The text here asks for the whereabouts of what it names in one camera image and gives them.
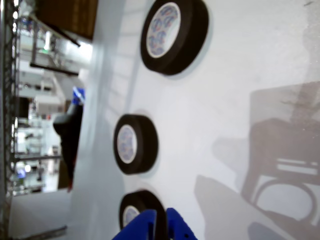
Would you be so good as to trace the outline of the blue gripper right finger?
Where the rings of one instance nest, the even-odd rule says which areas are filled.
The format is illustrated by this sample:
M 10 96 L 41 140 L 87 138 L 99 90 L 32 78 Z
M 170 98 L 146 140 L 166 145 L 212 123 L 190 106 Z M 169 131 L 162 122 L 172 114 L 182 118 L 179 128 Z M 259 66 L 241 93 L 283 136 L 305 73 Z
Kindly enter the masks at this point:
M 166 210 L 166 221 L 170 240 L 197 240 L 191 228 L 174 208 Z

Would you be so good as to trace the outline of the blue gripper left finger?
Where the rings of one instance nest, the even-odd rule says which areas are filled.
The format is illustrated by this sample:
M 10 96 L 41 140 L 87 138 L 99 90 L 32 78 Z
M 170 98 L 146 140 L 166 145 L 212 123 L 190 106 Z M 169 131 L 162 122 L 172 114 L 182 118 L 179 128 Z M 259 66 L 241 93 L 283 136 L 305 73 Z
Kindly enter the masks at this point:
M 154 240 L 157 211 L 147 209 L 135 217 L 112 240 Z

